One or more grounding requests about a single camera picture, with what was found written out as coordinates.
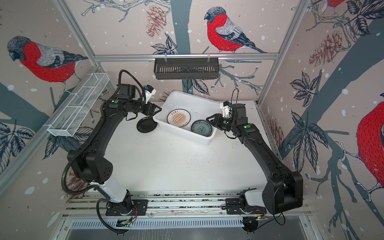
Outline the green blue floral plate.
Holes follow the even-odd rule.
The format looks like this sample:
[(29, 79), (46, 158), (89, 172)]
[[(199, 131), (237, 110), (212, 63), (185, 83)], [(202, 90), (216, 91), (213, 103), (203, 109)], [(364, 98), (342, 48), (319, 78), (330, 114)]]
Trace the green blue floral plate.
[(197, 120), (192, 123), (191, 132), (203, 137), (210, 137), (213, 133), (213, 127), (206, 120)]

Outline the black glossy plate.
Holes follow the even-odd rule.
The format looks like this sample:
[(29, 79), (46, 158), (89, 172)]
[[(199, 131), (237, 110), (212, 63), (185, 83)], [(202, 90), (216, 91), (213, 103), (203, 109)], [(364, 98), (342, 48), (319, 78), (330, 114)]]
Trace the black glossy plate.
[(158, 123), (154, 121), (153, 117), (144, 117), (137, 123), (137, 130), (140, 133), (150, 133), (156, 129)]

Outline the white plate orange sunburst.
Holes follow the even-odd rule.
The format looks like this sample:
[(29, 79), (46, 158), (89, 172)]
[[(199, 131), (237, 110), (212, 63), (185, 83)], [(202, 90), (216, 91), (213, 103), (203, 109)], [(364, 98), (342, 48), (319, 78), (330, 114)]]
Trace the white plate orange sunburst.
[(181, 128), (188, 125), (191, 121), (191, 114), (184, 109), (172, 110), (167, 116), (168, 124)]

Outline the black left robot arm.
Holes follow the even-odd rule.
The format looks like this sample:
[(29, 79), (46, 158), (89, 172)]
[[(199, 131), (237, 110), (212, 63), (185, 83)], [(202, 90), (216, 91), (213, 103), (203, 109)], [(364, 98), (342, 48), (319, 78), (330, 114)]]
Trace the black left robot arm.
[(102, 116), (98, 124), (78, 149), (68, 153), (69, 162), (61, 177), (62, 189), (68, 195), (96, 190), (104, 196), (97, 201), (96, 212), (101, 223), (117, 235), (124, 235), (127, 231), (115, 229), (103, 220), (100, 203), (104, 202), (108, 207), (126, 214), (134, 212), (131, 222), (137, 219), (139, 211), (129, 190), (123, 188), (113, 176), (113, 164), (104, 157), (106, 148), (116, 128), (122, 120), (127, 119), (129, 113), (145, 115), (137, 123), (137, 129), (141, 133), (149, 133), (157, 127), (153, 117), (162, 110), (149, 101), (156, 92), (152, 86), (143, 86), (140, 82), (135, 85), (123, 84), (121, 79), (124, 73), (133, 76), (127, 70), (120, 70), (117, 89), (102, 104)]

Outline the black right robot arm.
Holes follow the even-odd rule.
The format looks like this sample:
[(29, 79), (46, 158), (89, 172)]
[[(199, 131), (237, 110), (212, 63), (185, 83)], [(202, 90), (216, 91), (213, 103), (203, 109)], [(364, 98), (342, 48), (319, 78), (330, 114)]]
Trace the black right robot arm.
[(248, 122), (245, 105), (226, 101), (221, 109), (221, 114), (214, 114), (206, 120), (219, 130), (232, 132), (255, 157), (267, 180), (262, 191), (249, 189), (241, 193), (241, 208), (249, 212), (251, 207), (263, 206), (276, 215), (302, 207), (302, 175), (291, 171), (273, 153), (256, 125)]

